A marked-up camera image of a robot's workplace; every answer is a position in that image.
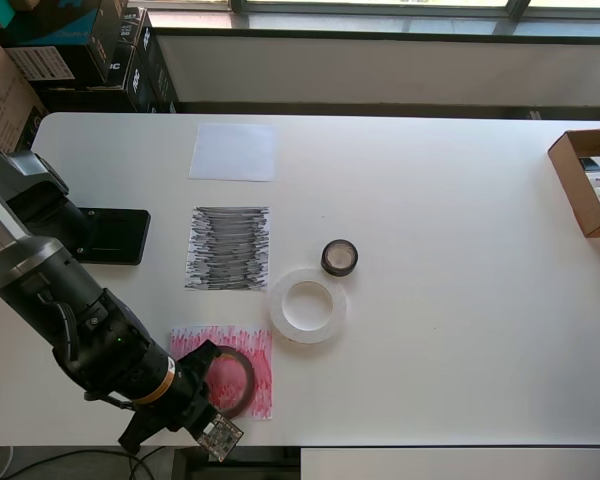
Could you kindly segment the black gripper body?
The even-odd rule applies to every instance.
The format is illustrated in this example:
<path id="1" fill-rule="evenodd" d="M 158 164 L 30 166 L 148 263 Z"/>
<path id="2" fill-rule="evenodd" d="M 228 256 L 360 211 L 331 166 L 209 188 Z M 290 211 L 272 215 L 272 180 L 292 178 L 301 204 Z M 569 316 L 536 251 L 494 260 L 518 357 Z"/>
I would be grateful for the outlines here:
<path id="1" fill-rule="evenodd" d="M 118 393 L 135 408 L 119 444 L 136 453 L 144 441 L 164 429 L 184 429 L 192 438 L 200 439 L 218 413 L 202 396 L 202 383 L 219 356 L 219 347 L 209 340 L 178 361 L 158 345 L 150 346 L 141 362 L 118 384 Z"/>

